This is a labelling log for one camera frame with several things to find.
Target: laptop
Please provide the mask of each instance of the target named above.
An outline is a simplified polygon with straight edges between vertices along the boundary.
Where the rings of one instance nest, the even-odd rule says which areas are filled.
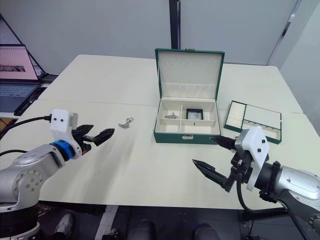
[[[0,44],[0,112],[14,112],[40,84],[26,46]]]

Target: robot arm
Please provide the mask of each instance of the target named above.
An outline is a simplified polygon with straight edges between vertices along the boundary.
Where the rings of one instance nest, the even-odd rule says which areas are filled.
[[[84,141],[99,146],[115,131],[109,128],[95,137],[87,136],[93,125],[77,127],[77,122],[76,113],[54,109],[50,128],[55,141],[22,154],[9,167],[0,170],[0,238],[34,235],[39,224],[33,207],[39,201],[43,183],[69,159],[77,159],[91,149]],[[35,216],[26,216],[26,212]]]
[[[243,130],[236,140],[224,136],[212,140],[236,153],[228,178],[205,162],[193,160],[207,178],[227,192],[237,181],[239,201],[245,211],[252,213],[258,210],[251,210],[244,204],[241,184],[246,183],[250,191],[258,188],[260,198],[273,203],[279,201],[291,217],[301,217],[320,235],[320,178],[317,175],[281,166],[277,161],[268,163],[269,145],[261,126]]]

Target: jewelry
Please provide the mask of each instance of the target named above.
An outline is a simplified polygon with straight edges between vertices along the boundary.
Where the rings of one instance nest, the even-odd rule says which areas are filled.
[[[130,127],[129,124],[132,123],[133,120],[134,120],[134,118],[131,116],[131,117],[128,117],[128,118],[126,119],[125,124],[119,123],[118,125],[119,125],[120,128],[128,129],[128,128]]]
[[[175,115],[175,113],[171,113],[171,115],[165,116],[166,119],[178,119],[179,117]]]

